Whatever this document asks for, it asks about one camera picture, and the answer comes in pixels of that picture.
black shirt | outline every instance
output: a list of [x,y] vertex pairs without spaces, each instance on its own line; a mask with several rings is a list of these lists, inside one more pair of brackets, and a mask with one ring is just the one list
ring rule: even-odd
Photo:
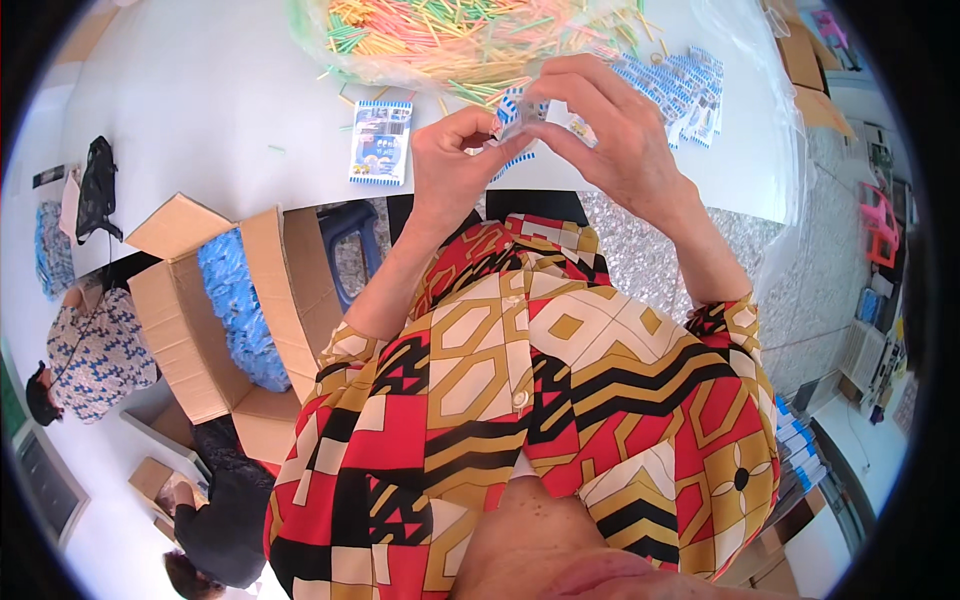
[[214,474],[214,484],[206,506],[177,506],[174,535],[197,570],[225,586],[248,588],[266,563],[263,522],[270,490],[226,470]]

red geometric blouse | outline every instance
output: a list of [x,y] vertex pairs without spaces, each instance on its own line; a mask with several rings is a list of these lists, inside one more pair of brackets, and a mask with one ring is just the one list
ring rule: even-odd
[[393,340],[319,357],[264,546],[287,593],[446,598],[514,469],[576,494],[611,547],[715,578],[777,498],[752,298],[685,326],[613,289],[591,228],[512,215],[427,270]]

blouse button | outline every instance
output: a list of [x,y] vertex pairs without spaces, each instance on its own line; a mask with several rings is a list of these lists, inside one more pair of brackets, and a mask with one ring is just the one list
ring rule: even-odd
[[527,400],[530,398],[530,395],[525,391],[517,392],[514,394],[514,408],[523,408],[527,405]]

tiled floor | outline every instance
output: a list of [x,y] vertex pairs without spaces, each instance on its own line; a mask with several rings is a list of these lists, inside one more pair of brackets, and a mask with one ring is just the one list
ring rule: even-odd
[[[764,366],[783,396],[835,368],[860,290],[870,276],[857,199],[836,176],[843,138],[829,129],[808,130],[807,137],[816,182],[807,196],[796,257],[759,299]],[[613,285],[677,321],[684,320],[690,299],[673,244],[603,194],[581,193],[580,197],[600,237]],[[385,253],[390,245],[387,203],[383,198],[369,202],[381,217],[377,237]],[[783,226],[726,210],[710,208],[708,212],[756,282],[764,249]],[[365,279],[355,237],[338,247],[337,259],[345,286],[359,291]]]

black bag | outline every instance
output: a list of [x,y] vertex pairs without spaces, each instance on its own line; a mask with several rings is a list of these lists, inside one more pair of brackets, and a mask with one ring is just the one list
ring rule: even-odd
[[108,216],[116,209],[113,192],[113,150],[101,135],[90,144],[86,154],[86,171],[80,185],[80,202],[77,207],[77,243],[81,246],[97,229],[103,229],[119,241],[123,231],[111,223]]

